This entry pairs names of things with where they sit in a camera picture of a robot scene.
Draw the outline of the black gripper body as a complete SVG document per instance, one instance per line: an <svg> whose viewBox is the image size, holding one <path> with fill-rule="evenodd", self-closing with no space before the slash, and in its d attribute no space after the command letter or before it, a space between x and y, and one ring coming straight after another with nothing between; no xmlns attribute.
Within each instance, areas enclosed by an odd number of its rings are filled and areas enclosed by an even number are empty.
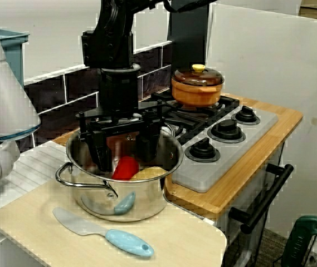
<svg viewBox="0 0 317 267"><path fill-rule="evenodd" d="M131 132L139 132L147 140L158 140L163 124L161 100L139 103L138 72L133 64L127 69L101 68L99 74L98 108L80 112L79 139L106 139Z"/></svg>

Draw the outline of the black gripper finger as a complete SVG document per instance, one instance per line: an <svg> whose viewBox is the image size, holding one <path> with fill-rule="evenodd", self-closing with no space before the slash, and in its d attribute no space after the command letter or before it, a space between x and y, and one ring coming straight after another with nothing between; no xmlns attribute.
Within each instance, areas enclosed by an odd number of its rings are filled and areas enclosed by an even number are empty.
<svg viewBox="0 0 317 267"><path fill-rule="evenodd" d="M87 136L92 161L101 171L111 171L111 150L107 146L106 135L102 131L90 132Z"/></svg>
<svg viewBox="0 0 317 267"><path fill-rule="evenodd" d="M138 135L138 157L149 162L156 157L161 126L159 123L145 125Z"/></svg>

